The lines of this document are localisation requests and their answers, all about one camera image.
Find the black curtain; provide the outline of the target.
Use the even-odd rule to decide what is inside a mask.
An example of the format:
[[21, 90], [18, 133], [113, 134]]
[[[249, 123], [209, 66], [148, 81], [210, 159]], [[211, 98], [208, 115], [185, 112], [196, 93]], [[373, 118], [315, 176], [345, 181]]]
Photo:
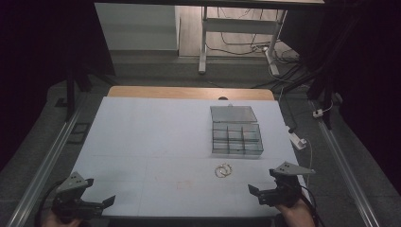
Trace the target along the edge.
[[114, 73], [96, 0], [0, 0], [0, 171], [35, 124], [48, 89]]
[[323, 0], [331, 10], [290, 10], [280, 39], [310, 70], [323, 65], [340, 33], [333, 88], [340, 114], [401, 195], [401, 0]]

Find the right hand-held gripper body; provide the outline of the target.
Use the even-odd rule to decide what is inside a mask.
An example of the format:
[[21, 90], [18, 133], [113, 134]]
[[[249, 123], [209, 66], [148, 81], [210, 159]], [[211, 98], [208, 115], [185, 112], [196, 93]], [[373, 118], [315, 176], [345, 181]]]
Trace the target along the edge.
[[268, 206], [283, 204], [286, 207], [292, 207], [301, 198], [302, 194], [298, 176], [315, 174], [315, 170], [289, 162], [283, 162], [273, 169], [277, 173], [277, 176], [273, 177], [276, 187], [260, 191], [258, 201], [260, 204]]

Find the white table mat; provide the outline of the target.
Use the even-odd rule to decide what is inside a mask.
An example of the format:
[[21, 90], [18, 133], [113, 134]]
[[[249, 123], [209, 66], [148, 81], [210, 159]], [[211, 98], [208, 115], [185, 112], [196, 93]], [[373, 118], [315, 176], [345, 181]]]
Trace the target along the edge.
[[[248, 187], [275, 186], [269, 171], [296, 163], [275, 101], [247, 101], [260, 126], [264, 151], [256, 159], [223, 160], [212, 153], [214, 100], [106, 97], [74, 170], [94, 181], [83, 198], [103, 201], [124, 218], [250, 218], [275, 215]], [[226, 163], [232, 173], [215, 174]]]

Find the person's left hand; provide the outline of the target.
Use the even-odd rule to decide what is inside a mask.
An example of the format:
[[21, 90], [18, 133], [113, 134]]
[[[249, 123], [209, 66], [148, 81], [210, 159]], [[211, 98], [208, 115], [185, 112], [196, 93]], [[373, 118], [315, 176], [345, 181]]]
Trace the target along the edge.
[[81, 223], [82, 220], [76, 218], [69, 223], [62, 223], [53, 212], [49, 211], [47, 216], [44, 218], [41, 227], [79, 227]]

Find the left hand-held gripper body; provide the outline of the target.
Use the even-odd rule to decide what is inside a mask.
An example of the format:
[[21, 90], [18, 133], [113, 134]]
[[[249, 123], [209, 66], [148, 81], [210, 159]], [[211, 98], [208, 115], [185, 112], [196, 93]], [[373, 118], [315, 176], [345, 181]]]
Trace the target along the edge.
[[102, 203], [88, 202], [81, 198], [87, 188], [85, 179], [73, 172], [57, 187], [52, 212], [60, 220], [99, 218], [103, 212]]

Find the white cabinet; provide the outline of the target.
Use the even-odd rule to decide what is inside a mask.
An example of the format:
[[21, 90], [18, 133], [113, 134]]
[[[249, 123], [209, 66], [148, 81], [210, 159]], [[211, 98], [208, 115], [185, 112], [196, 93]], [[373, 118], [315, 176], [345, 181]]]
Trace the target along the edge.
[[179, 17], [174, 6], [95, 3], [111, 50], [178, 50]]

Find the person's right hand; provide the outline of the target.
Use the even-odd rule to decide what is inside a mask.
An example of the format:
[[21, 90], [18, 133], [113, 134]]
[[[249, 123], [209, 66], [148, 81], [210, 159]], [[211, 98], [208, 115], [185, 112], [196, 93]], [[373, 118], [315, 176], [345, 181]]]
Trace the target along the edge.
[[275, 208], [283, 215], [288, 227], [315, 227], [311, 212], [302, 200], [298, 200], [292, 207], [278, 204]]

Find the black floor plate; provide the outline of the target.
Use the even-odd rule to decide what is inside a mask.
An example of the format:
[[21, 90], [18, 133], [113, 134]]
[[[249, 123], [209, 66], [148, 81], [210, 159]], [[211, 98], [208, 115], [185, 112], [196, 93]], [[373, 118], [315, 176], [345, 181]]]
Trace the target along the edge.
[[82, 145], [91, 128], [90, 123], [76, 123], [70, 132], [67, 143], [73, 145]]

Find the clear plastic compartment box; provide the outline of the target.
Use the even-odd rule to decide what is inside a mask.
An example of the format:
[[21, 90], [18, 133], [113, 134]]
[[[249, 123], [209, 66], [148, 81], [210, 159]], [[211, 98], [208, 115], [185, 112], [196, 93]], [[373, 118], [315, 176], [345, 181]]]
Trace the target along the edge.
[[212, 152], [221, 155], [260, 156], [263, 142], [251, 106], [211, 106]]

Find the wooden table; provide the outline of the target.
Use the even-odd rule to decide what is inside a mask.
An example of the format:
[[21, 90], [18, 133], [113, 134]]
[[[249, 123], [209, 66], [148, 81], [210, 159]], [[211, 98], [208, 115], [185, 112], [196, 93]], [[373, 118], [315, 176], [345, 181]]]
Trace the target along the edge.
[[272, 91], [263, 89], [195, 88], [157, 86], [113, 86], [110, 97], [148, 97], [181, 99], [274, 100]]

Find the black metal stand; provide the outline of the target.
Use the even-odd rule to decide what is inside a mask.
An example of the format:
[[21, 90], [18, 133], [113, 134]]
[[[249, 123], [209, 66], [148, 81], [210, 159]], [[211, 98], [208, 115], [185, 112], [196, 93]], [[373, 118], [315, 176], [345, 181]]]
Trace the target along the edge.
[[69, 121], [75, 111], [75, 85], [77, 85], [82, 92], [89, 92], [92, 89], [89, 73], [90, 70], [87, 64], [74, 65], [67, 70], [67, 114], [65, 121]]
[[324, 63], [322, 67], [314, 74], [315, 80], [312, 82], [311, 87], [306, 92], [309, 99], [318, 99], [323, 95], [323, 123], [331, 130], [330, 122], [330, 109], [332, 107], [332, 94], [333, 94], [333, 66], [331, 63]]

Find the white desk frame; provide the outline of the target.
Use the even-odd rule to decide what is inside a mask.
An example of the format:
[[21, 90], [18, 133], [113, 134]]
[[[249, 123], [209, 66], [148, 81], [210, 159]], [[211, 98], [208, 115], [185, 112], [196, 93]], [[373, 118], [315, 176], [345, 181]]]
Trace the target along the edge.
[[271, 35], [271, 40], [267, 47], [262, 49], [265, 58], [268, 61], [270, 72], [273, 76], [279, 75], [276, 60], [273, 57], [273, 51], [277, 43], [282, 25], [287, 12], [283, 9], [276, 10], [277, 18], [273, 21], [247, 20], [247, 19], [229, 19], [213, 18], [208, 16], [208, 7], [203, 7], [201, 11], [201, 41], [200, 41], [200, 61], [199, 73], [206, 72], [206, 38], [208, 32], [218, 33], [236, 33], [236, 34], [254, 34]]

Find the aluminium rail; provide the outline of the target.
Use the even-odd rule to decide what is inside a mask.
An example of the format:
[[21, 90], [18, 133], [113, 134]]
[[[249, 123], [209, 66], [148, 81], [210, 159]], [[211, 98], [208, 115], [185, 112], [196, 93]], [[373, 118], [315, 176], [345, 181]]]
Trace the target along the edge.
[[359, 185], [352, 168], [342, 152], [336, 136], [327, 128], [321, 116], [315, 116], [315, 114], [313, 114], [313, 117], [318, 121], [323, 137], [332, 153], [332, 156], [340, 170], [341, 176], [347, 185], [348, 191], [354, 200], [365, 226], [380, 227], [373, 207], [369, 203], [364, 191]]
[[51, 145], [48, 152], [45, 154], [38, 170], [35, 172], [31, 182], [29, 183], [23, 197], [20, 199], [13, 214], [11, 215], [6, 227], [24, 227], [27, 218], [32, 212], [32, 209], [40, 197], [44, 185], [56, 164], [61, 151], [66, 144], [67, 138], [75, 126], [79, 115], [81, 114], [83, 105], [86, 102], [88, 94], [82, 93], [76, 101], [76, 109], [73, 111], [70, 119], [66, 121], [57, 134], [55, 142]]

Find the white power strip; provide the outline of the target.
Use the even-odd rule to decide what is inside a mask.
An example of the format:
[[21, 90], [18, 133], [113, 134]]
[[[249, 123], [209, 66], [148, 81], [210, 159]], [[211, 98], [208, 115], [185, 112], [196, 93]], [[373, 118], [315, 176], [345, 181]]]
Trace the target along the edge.
[[302, 150], [306, 148], [306, 140], [304, 138], [300, 138], [295, 132], [293, 128], [288, 127], [288, 137], [292, 145], [297, 150]]

